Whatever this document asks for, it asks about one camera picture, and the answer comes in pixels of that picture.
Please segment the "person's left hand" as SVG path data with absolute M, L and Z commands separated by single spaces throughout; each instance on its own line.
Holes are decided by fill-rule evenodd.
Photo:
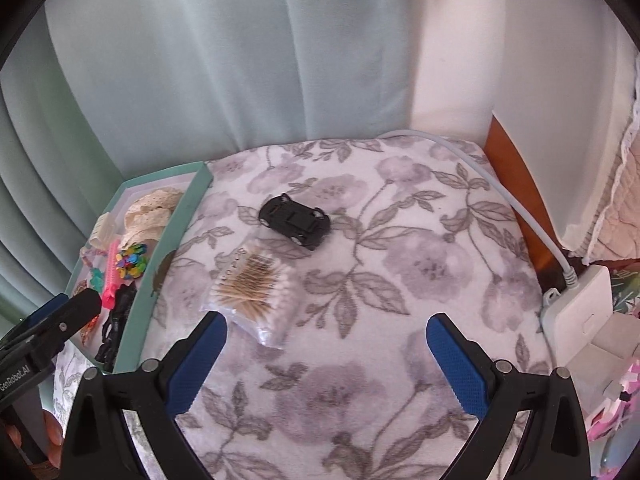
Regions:
M 35 479 L 50 479 L 58 475 L 58 468 L 61 466 L 62 446 L 64 443 L 63 430 L 60 422 L 48 410 L 42 410 L 42 420 L 44 431 L 48 439 L 47 460 L 41 464 L 29 467 Z M 23 439 L 21 431 L 15 426 L 1 423 L 1 428 L 19 450 L 22 448 Z

